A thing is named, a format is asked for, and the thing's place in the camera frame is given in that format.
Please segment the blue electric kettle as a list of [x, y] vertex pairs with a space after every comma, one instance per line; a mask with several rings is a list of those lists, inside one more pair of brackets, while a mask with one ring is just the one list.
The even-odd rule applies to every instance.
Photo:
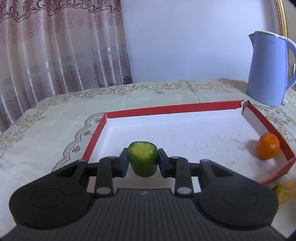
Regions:
[[280, 106], [295, 84], [295, 75], [288, 80], [288, 50], [295, 54], [295, 42], [268, 31], [255, 31], [249, 38], [253, 53], [246, 93], [262, 104]]

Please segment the cream embroidered tablecloth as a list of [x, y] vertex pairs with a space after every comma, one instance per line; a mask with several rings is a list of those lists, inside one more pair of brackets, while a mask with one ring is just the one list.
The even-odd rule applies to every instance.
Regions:
[[15, 227], [9, 198], [71, 153], [83, 154], [82, 137], [102, 113], [173, 104], [248, 99], [241, 80], [178, 80], [95, 88], [48, 97], [1, 135], [1, 235]]

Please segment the pink patterned curtain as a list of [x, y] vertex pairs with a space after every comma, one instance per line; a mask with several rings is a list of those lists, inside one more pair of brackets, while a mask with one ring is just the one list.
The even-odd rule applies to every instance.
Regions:
[[1, 1], [1, 131], [47, 97], [132, 83], [120, 1]]

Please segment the red shallow cardboard tray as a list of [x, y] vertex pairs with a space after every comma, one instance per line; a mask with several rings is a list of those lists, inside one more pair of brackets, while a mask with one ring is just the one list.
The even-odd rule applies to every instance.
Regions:
[[[280, 153], [267, 161], [256, 145], [265, 133], [280, 141]], [[270, 121], [248, 101], [220, 101], [105, 113], [83, 154], [89, 162], [117, 156], [134, 141], [147, 141], [197, 163], [209, 159], [268, 184], [287, 174], [295, 153]]]

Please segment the small yellow-green fruit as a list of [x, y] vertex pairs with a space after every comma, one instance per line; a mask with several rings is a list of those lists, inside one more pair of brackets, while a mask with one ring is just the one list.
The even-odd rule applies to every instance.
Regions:
[[272, 188], [272, 191], [278, 199], [278, 209], [280, 209], [285, 204], [287, 199], [286, 188], [283, 185], [276, 185]]

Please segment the gold mirror frame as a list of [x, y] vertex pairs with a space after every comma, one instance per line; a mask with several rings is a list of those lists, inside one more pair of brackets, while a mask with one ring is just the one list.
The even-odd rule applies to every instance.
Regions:
[[[279, 34], [295, 42], [295, 7], [290, 1], [275, 0], [274, 3]], [[295, 72], [294, 61], [292, 51], [288, 50], [288, 81]]]

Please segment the green cucumber piece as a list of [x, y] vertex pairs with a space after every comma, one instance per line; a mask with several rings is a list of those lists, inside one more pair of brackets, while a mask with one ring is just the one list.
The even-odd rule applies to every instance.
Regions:
[[133, 172], [143, 178], [153, 176], [158, 169], [158, 149], [150, 142], [136, 141], [128, 146], [128, 159]]

